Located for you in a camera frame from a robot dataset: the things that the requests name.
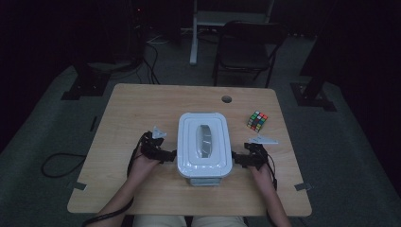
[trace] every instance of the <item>table top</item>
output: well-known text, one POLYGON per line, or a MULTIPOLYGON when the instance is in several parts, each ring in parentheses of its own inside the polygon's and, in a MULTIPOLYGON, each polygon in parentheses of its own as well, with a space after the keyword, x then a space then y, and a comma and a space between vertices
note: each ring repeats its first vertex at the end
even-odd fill
MULTIPOLYGON (((132 150, 146 131, 157 126, 167 133, 164 150, 177 148, 179 119, 185 113, 221 113, 227 119, 232 150, 247 154, 244 143, 257 136, 247 127, 254 111, 269 118, 259 134, 278 140, 265 145, 275 162, 277 193, 288 216, 305 217, 312 209, 302 183, 277 96, 272 89, 176 85, 117 84, 78 177, 72 213, 97 213, 125 182, 132 150), (232 102, 221 99, 229 96, 232 102)), ((186 216, 264 216, 266 206, 249 169, 233 166, 219 186, 192 186, 173 163, 156 166, 135 194, 129 214, 186 216)))

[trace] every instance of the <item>colorful cube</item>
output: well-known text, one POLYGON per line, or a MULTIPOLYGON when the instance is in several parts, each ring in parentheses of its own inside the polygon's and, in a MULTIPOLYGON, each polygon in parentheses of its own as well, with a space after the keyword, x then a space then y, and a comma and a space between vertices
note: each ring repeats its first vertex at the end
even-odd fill
POLYGON ((264 113, 260 113, 259 111, 255 111, 248 121, 248 128, 253 131, 259 132, 267 119, 267 115, 265 115, 264 113))

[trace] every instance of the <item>container lid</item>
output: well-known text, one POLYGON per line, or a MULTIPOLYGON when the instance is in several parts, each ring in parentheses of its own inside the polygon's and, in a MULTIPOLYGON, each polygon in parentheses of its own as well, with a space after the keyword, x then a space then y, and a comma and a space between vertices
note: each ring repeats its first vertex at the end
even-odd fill
POLYGON ((185 178, 222 178, 232 167, 227 121, 221 113, 185 113, 178 128, 177 165, 185 178))

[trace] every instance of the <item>black chair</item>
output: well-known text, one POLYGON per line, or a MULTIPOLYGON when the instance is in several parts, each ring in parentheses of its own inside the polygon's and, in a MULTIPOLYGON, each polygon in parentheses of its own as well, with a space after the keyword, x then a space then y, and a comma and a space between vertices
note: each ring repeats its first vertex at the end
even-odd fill
POLYGON ((269 70, 265 85, 267 88, 276 52, 287 35, 286 28, 276 23, 227 23, 218 37, 218 53, 213 69, 214 86, 218 85, 218 71, 222 67, 225 71, 255 73, 253 80, 261 72, 269 70))

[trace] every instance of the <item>beige pants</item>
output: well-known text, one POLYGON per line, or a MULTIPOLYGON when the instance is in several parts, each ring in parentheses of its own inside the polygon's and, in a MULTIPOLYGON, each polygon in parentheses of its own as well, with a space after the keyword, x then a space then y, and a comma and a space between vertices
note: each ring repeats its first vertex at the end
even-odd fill
MULTIPOLYGON (((133 227, 186 227, 183 216, 135 216, 133 227)), ((191 227, 246 227, 243 217, 194 216, 191 227)))

